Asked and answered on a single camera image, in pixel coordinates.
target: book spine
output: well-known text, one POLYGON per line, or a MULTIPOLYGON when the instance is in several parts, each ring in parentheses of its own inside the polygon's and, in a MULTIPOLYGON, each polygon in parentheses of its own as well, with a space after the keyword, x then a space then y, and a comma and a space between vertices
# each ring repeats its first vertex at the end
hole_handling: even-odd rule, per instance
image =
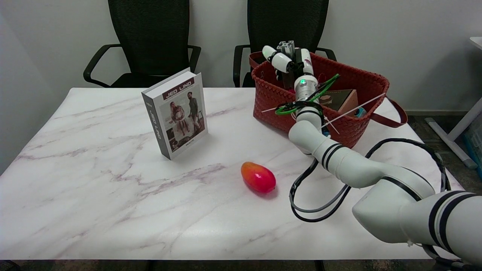
POLYGON ((166 145, 166 141, 162 136, 161 130, 161 123, 159 122, 159 117, 157 116, 156 108, 154 107, 154 100, 142 93, 142 97, 144 99, 144 103, 146 104, 147 113, 149 114, 149 119, 152 123, 152 128, 154 129, 154 133, 156 134, 157 143, 159 144, 159 148, 161 149, 161 153, 166 156, 167 158, 171 158, 168 151, 168 146, 166 145))

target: red woven basket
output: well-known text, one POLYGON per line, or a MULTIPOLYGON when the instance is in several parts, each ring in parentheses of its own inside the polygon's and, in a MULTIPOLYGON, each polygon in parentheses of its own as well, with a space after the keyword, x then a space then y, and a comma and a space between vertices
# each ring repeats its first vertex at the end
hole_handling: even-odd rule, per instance
MULTIPOLYGON (((275 108, 279 104, 295 101, 295 94, 283 89, 282 82, 276 80, 275 70, 268 61, 260 65, 254 61, 254 59, 259 58, 259 56, 260 52, 250 55, 250 64, 254 67, 251 76, 256 82, 253 115, 258 120, 287 133, 295 124, 295 120, 293 120, 290 115, 276 115, 274 110, 264 113, 262 113, 262 111, 275 108)), ((388 90, 389 82, 381 75, 350 67, 315 54, 311 54, 311 62, 313 64, 315 77, 317 77, 319 81, 325 81, 337 73, 340 74, 340 78, 333 84, 330 90, 356 89, 359 105, 380 94, 385 94, 388 90)), ((400 122, 395 122, 374 113, 384 98, 385 96, 381 96, 379 99, 363 106, 367 114, 361 118, 343 116, 334 121, 332 124, 339 134, 328 125, 332 139, 352 148, 358 142, 363 132, 365 132, 370 120, 393 128, 400 127, 407 123, 405 111, 390 99, 400 115, 400 122)), ((323 113, 329 120, 333 120, 341 115, 337 111, 325 106, 323 106, 323 113)))

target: red mango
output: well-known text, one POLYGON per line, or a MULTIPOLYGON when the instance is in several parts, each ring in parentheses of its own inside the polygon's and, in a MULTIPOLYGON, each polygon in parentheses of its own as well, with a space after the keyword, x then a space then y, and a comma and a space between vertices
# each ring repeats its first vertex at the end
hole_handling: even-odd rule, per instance
POLYGON ((271 192, 276 186, 274 174, 262 165, 244 162, 241 166, 241 175, 249 187, 261 193, 271 192))

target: photo of people on book cover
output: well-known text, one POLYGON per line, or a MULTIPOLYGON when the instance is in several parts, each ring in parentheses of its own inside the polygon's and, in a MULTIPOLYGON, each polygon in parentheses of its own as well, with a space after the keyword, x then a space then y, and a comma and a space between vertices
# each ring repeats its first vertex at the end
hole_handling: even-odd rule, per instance
POLYGON ((170 102, 161 106, 172 152, 204 131, 206 124, 201 106, 201 92, 198 86, 187 93, 175 96, 170 102))

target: chair armrest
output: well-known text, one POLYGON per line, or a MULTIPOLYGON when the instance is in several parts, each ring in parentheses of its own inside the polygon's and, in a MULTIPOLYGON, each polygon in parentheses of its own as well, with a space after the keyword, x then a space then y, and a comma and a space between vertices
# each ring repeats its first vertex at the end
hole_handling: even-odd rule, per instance
POLYGON ((336 61, 336 56, 335 56, 335 54, 333 53, 332 50, 326 49, 326 48, 316 48, 316 51, 325 52, 325 53, 326 53, 326 57, 328 57, 328 59, 331 59, 331 60, 336 61))
POLYGON ((187 47, 192 49, 189 67, 191 68, 191 72, 194 73, 196 65, 198 64, 199 55, 201 54, 201 47, 193 45, 188 45, 187 47))
POLYGON ((240 73, 241 73, 241 57, 242 51, 244 48, 250 48, 249 44, 247 45, 238 45, 234 48, 234 61, 233 61, 233 82, 235 87, 240 87, 241 80, 240 80, 240 73))
POLYGON ((91 78, 92 71, 94 70, 95 65, 99 62, 100 58, 109 50, 109 48, 112 47, 120 47, 120 44, 107 44, 102 47, 100 47, 99 51, 97 51, 92 59, 90 60, 89 64, 87 64, 87 67, 84 70, 84 79, 89 82, 89 83, 94 83, 97 84, 101 87, 110 87, 106 83, 102 83, 101 81, 97 81, 91 78))

